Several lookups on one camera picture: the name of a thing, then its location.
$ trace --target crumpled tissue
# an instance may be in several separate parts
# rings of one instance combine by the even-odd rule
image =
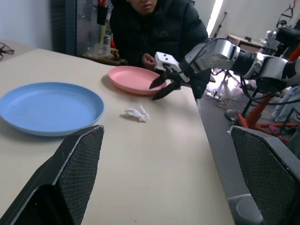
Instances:
[[[125,115],[128,117],[136,117],[139,119],[140,122],[144,122],[144,123],[150,121],[150,116],[142,105],[140,105],[139,110],[131,109],[131,108],[125,110]]]

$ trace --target plate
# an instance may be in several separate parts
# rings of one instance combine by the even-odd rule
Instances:
[[[108,75],[115,86],[136,95],[155,95],[166,86],[166,83],[164,83],[150,90],[151,83],[159,77],[159,74],[139,67],[116,67],[111,69]]]
[[[31,135],[66,136],[89,127],[104,110],[93,91],[69,83],[43,82],[16,88],[0,99],[0,116]]]

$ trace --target eyeglasses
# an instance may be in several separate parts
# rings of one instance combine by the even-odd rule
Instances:
[[[3,53],[12,55],[15,51],[6,44],[0,42],[0,61],[3,59]]]

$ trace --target white wall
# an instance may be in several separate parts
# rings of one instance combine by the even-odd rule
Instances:
[[[50,0],[0,0],[0,39],[52,49]]]
[[[195,8],[200,18],[207,26],[215,0],[195,0]],[[268,30],[275,29],[280,14],[286,10],[293,0],[224,0],[212,35],[221,22],[224,12],[227,18],[219,33],[219,37],[227,37],[233,34],[240,37],[253,39],[264,38]],[[300,2],[294,10],[294,18],[291,24],[297,21],[300,15]]]

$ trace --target blue plate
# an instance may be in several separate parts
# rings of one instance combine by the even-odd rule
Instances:
[[[93,125],[104,110],[102,99],[81,86],[34,83],[0,99],[0,116],[11,126],[38,136],[66,136]]]

